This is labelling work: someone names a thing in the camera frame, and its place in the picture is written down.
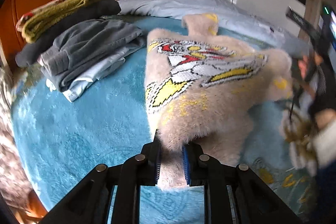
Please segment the person's right hand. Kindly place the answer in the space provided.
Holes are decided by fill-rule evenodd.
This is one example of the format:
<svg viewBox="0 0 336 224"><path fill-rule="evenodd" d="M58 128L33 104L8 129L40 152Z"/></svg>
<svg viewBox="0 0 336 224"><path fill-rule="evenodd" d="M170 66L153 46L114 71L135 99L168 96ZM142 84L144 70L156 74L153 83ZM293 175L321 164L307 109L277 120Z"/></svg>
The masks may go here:
<svg viewBox="0 0 336 224"><path fill-rule="evenodd" d="M311 96L312 99L315 98L315 91L310 87L309 83L305 81L308 71L311 66L319 65L323 62L322 56L317 52L313 52L310 56L303 56L302 59L298 61L298 67L301 73L302 80L299 85Z"/></svg>

